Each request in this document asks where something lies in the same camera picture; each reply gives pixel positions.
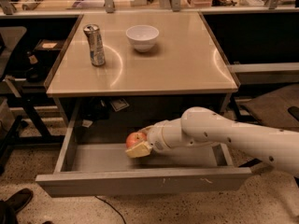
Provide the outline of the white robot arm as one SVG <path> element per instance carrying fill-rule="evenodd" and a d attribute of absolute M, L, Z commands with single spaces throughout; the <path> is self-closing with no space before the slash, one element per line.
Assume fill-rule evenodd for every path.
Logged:
<path fill-rule="evenodd" d="M 192 107 L 180 118 L 164 120 L 126 139 L 130 158 L 146 157 L 179 147 L 214 143 L 238 149 L 280 171 L 299 176 L 299 133 L 227 119 L 207 108 Z"/>

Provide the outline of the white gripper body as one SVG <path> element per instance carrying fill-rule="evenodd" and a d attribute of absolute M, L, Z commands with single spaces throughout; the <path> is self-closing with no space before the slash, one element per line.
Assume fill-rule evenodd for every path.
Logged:
<path fill-rule="evenodd" d="M 161 121 L 149 128 L 147 141 L 157 153 L 163 153 L 174 148 L 168 131 L 171 128 L 169 121 Z"/>

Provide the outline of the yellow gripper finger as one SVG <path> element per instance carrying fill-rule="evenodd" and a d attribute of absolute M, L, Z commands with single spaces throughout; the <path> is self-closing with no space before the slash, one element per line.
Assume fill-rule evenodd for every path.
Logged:
<path fill-rule="evenodd" d="M 129 158 L 141 158 L 148 156 L 152 151 L 152 146 L 148 141 L 140 141 L 139 143 L 129 147 L 126 154 Z"/>
<path fill-rule="evenodd" d="M 150 125 L 150 126 L 144 127 L 142 129 L 140 129 L 139 132 L 147 134 L 150 131 L 150 129 L 152 129 L 153 127 L 154 127 L 154 125 Z"/>

